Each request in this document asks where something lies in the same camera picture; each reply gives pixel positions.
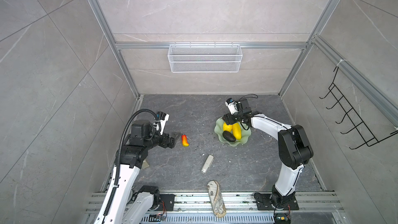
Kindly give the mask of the yellow fake long fruit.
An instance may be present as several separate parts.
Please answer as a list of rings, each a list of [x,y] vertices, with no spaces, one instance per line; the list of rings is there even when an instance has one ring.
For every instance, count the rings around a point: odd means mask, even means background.
[[[241,140],[242,134],[241,134],[241,127],[240,127],[239,122],[232,125],[232,133],[236,140],[238,140],[238,141]]]

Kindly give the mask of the yellow fake round fruit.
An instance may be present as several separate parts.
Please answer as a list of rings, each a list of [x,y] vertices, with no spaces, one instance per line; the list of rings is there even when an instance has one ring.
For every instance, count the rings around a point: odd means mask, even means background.
[[[223,131],[228,131],[228,132],[232,132],[233,130],[233,126],[226,124],[225,122],[223,123]]]

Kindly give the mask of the dark fake avocado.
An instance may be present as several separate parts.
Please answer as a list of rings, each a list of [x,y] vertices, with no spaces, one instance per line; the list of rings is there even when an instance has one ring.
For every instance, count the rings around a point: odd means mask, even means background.
[[[229,131],[223,131],[222,137],[229,143],[235,143],[236,142],[235,136]]]

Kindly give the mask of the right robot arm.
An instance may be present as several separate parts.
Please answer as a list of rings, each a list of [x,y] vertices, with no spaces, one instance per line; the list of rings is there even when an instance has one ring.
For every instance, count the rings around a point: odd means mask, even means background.
[[[262,113],[228,113],[222,119],[226,124],[243,123],[258,129],[278,142],[282,162],[277,182],[272,187],[270,204],[275,209],[284,209],[294,201],[295,187],[314,152],[301,125],[287,125],[268,118]]]

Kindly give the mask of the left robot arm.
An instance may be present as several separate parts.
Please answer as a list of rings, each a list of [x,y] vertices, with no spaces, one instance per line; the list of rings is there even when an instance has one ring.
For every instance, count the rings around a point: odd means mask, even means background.
[[[139,224],[149,210],[160,205],[157,186],[143,186],[131,193],[133,184],[148,156],[148,151],[156,146],[174,148],[181,134],[164,133],[169,115],[156,121],[156,127],[148,120],[137,120],[131,124],[130,132],[118,149],[112,184],[94,220],[95,224]]]

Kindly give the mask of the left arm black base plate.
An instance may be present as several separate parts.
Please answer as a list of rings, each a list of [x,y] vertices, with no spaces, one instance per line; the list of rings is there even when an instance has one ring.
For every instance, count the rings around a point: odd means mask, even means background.
[[[167,212],[173,211],[175,204],[174,194],[160,194],[159,196],[154,196],[154,203],[151,211],[163,211],[165,209]]]

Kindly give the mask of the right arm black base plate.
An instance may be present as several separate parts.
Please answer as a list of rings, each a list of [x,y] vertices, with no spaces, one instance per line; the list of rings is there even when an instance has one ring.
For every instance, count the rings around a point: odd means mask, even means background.
[[[253,194],[257,209],[259,211],[272,211],[272,210],[299,210],[299,206],[295,197],[295,192],[288,196],[280,196],[278,192],[272,194],[261,194],[256,192]]]

